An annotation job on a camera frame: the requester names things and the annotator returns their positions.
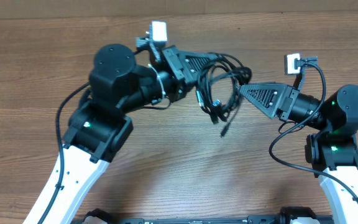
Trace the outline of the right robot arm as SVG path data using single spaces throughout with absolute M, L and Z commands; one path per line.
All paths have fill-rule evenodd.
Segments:
M 240 94 L 268 118 L 317 130 L 306 138 L 310 168 L 273 159 L 312 172 L 319 180 L 334 223 L 358 223 L 358 86 L 345 85 L 320 100 L 283 83 L 244 85 Z

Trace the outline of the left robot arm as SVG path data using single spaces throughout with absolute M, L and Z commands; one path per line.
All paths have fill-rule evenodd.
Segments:
M 96 53 L 89 80 L 79 88 L 79 105 L 58 137 L 53 172 L 26 223 L 70 223 L 132 132 L 129 113 L 184 98 L 200 71 L 218 58 L 174 46 L 149 52 L 148 66 L 138 65 L 125 45 L 106 45 Z

